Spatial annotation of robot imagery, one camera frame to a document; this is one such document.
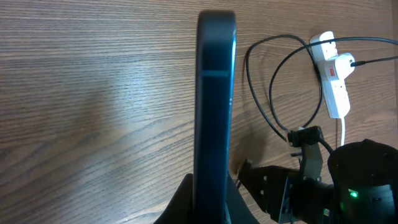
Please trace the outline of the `blue Samsung Galaxy smartphone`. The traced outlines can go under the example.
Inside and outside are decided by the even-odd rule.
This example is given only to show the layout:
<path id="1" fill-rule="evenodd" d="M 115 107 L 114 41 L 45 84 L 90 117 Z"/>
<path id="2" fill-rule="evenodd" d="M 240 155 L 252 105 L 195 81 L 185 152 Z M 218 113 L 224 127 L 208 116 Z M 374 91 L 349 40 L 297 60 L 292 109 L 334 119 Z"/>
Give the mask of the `blue Samsung Galaxy smartphone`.
<path id="1" fill-rule="evenodd" d="M 200 12 L 195 68 L 194 223 L 224 223 L 226 216 L 235 54 L 234 12 Z"/>

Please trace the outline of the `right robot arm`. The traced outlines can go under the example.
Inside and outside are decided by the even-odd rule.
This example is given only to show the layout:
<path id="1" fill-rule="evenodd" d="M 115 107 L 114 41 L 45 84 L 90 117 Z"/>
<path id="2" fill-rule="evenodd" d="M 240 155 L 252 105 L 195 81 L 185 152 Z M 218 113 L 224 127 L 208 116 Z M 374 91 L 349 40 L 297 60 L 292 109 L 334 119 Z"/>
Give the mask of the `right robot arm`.
<path id="1" fill-rule="evenodd" d="M 253 168 L 238 179 L 277 223 L 397 223 L 397 149 L 365 139 L 333 150 L 320 127 L 290 131 L 299 169 Z"/>

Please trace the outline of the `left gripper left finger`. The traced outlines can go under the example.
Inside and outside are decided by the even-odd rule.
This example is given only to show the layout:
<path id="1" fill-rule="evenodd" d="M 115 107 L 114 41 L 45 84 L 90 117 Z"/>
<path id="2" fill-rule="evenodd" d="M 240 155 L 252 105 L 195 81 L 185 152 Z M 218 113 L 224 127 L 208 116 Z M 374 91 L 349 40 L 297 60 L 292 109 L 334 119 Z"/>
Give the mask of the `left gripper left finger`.
<path id="1" fill-rule="evenodd" d="M 154 224 L 192 223 L 193 174 L 187 174 Z"/>

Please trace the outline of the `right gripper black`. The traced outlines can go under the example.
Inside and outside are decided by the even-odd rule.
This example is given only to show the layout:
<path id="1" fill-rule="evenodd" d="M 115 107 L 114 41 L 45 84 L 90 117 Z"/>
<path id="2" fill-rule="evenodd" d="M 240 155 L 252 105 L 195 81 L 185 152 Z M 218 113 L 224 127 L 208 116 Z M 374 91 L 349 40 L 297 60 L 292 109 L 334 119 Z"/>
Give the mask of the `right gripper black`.
<path id="1" fill-rule="evenodd" d="M 319 126 L 290 131 L 287 142 L 301 150 L 298 169 L 281 166 L 253 167 L 244 161 L 238 180 L 260 209 L 277 223 L 325 223 L 324 211 L 333 188 L 321 183 L 323 158 L 319 145 L 332 148 Z"/>

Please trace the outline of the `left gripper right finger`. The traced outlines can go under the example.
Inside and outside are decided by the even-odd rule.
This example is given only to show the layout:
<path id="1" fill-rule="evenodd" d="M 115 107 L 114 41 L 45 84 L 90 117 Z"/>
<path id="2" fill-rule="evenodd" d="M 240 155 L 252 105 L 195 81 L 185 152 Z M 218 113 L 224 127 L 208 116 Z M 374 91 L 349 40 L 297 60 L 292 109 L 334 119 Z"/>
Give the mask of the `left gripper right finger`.
<path id="1" fill-rule="evenodd" d="M 226 222 L 227 224 L 259 224 L 229 174 L 226 184 Z"/>

